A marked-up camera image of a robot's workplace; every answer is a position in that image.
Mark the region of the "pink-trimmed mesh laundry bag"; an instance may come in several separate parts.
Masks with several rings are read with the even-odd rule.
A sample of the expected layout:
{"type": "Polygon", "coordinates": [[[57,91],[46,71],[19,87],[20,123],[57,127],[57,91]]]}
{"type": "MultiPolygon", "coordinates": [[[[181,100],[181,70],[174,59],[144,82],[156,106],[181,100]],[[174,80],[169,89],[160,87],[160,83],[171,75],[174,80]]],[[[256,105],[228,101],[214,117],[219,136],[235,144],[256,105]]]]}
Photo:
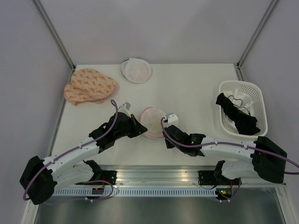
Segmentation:
{"type": "Polygon", "coordinates": [[[151,140],[162,139],[163,131],[161,128],[161,118],[164,117],[166,113],[156,107],[147,107],[141,114],[140,123],[148,130],[143,134],[145,138],[151,140]]]}

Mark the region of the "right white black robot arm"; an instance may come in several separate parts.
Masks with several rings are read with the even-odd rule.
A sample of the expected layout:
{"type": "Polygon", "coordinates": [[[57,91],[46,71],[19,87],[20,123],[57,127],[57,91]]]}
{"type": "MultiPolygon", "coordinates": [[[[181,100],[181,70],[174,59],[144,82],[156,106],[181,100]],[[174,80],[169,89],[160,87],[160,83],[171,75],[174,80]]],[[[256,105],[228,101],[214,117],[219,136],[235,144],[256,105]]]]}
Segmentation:
{"type": "Polygon", "coordinates": [[[167,148],[175,147],[192,157],[222,157],[213,173],[218,184],[256,176],[276,184],[284,181],[287,153],[267,137],[225,142],[204,134],[187,134],[174,125],[164,128],[163,135],[167,148]]]}

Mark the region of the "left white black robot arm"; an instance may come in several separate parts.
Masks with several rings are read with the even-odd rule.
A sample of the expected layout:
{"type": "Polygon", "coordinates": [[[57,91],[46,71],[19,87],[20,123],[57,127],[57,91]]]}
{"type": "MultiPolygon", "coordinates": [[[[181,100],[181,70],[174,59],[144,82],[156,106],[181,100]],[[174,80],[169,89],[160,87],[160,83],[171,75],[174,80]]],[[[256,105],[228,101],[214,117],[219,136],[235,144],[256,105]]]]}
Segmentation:
{"type": "Polygon", "coordinates": [[[111,148],[118,139],[135,138],[147,130],[133,114],[116,112],[75,147],[45,158],[30,158],[20,177],[23,200],[39,205],[64,187],[100,183],[102,169],[90,157],[111,148]]]}

